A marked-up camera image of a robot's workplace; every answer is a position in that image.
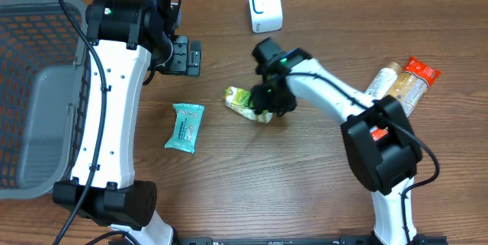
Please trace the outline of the green snack pouch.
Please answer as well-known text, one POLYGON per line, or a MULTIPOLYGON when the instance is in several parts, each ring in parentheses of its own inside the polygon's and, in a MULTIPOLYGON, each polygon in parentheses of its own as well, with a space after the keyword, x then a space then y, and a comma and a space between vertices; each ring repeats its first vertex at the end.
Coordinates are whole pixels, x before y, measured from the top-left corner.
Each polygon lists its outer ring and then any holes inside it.
POLYGON ((263 124, 269 123, 273 114, 268 111, 256 114, 249 104, 250 96, 250 91, 230 86, 223 93, 223 101, 226 107, 242 115, 244 118, 263 124))

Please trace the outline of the teal wet wipes pack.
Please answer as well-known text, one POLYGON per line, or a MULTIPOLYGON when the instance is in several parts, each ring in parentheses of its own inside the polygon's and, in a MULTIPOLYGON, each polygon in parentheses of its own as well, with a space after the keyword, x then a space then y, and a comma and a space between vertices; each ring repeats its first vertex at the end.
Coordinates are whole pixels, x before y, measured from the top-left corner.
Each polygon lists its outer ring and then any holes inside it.
POLYGON ((165 144, 165 148, 194 154, 205 107, 203 105, 178 103, 174 104, 173 108, 176 113, 175 127, 165 144))

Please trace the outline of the white tube gold cap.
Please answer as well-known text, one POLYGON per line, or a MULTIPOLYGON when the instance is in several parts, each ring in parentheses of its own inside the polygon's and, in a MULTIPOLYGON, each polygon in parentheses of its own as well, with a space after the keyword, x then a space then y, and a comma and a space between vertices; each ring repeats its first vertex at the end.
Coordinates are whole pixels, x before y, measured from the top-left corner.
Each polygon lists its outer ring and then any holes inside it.
POLYGON ((364 93, 375 99, 383 98, 395 83, 401 71, 402 68, 398 63, 388 63, 374 77, 364 93))

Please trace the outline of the orange spaghetti packet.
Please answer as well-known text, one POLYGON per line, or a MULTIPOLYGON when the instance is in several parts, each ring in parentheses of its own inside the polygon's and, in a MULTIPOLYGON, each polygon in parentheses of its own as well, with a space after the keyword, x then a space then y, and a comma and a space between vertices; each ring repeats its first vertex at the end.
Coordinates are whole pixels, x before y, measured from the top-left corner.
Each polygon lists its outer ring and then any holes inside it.
POLYGON ((414 56, 411 56, 409 62, 401 68, 400 75, 385 96, 393 96, 409 117, 441 72, 414 56))

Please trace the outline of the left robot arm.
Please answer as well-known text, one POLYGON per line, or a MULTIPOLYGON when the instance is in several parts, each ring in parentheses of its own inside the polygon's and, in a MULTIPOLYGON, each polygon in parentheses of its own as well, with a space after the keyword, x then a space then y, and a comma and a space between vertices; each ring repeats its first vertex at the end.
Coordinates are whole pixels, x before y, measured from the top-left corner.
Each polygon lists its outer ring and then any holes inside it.
POLYGON ((128 244, 177 244, 156 211, 157 188, 136 179, 133 141, 142 87, 156 73, 198 76, 201 43, 176 34, 181 0, 93 0, 75 31, 90 59, 85 126, 53 201, 128 244))

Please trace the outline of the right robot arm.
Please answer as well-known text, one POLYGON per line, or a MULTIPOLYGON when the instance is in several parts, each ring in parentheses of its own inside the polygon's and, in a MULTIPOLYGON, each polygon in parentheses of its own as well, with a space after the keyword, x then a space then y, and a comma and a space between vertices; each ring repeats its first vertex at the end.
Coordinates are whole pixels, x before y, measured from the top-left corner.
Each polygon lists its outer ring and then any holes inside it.
POLYGON ((376 100, 354 89, 308 52, 285 52, 271 38, 256 44, 252 56, 262 77, 251 90, 254 112, 281 117, 301 98, 337 123, 349 167, 371 192, 374 242, 412 243, 417 232, 407 196, 422 152, 401 104, 392 96, 376 100))

